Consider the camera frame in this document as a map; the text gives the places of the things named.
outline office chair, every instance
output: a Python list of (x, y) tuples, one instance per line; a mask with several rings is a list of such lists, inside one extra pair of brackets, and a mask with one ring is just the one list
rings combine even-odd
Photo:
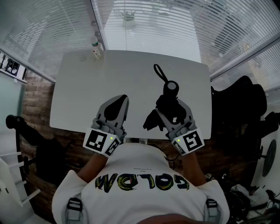
[(266, 95), (259, 84), (242, 76), (223, 91), (212, 90), (214, 124), (249, 124), (266, 112)]
[(65, 154), (74, 141), (70, 141), (65, 148), (55, 138), (45, 139), (38, 131), (27, 125), (22, 117), (9, 115), (6, 118), (6, 125), (9, 129), (15, 129), (32, 146), (37, 146), (36, 157), (28, 159), (24, 157), (24, 172), (29, 174), (29, 165), (36, 163), (37, 176), (47, 182), (59, 186), (66, 175)]
[(257, 138), (263, 138), (268, 134), (275, 132), (279, 127), (279, 113), (271, 112), (263, 121), (256, 121), (248, 124), (245, 129), (245, 134), (255, 136)]

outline white table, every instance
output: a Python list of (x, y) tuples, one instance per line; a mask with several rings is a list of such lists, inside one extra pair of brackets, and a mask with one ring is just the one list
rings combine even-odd
[(134, 51), (105, 51), (95, 59), (91, 51), (64, 54), (52, 98), (50, 126), (86, 132), (99, 106), (126, 94), (129, 109), (124, 128), (128, 137), (166, 139), (166, 130), (150, 131), (143, 124), (162, 94), (164, 82), (154, 71), (158, 64), (179, 86), (178, 97), (192, 110), (203, 138), (211, 136), (211, 90), (208, 67), (176, 57)]

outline potted plant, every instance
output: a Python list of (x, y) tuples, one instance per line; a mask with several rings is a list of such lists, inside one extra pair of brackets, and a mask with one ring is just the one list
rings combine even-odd
[(135, 26), (135, 19), (134, 19), (134, 15), (135, 15), (136, 11), (123, 11), (121, 13), (122, 15), (122, 24), (123, 26), (129, 27), (129, 26)]

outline bottle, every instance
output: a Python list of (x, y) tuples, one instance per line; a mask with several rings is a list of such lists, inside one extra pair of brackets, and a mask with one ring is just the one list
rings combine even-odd
[(102, 58), (102, 49), (101, 49), (101, 46), (100, 44), (98, 43), (98, 40), (97, 40), (97, 37), (96, 36), (93, 36), (91, 38), (91, 45), (93, 46), (93, 53), (95, 55), (95, 57), (97, 59), (101, 59)]

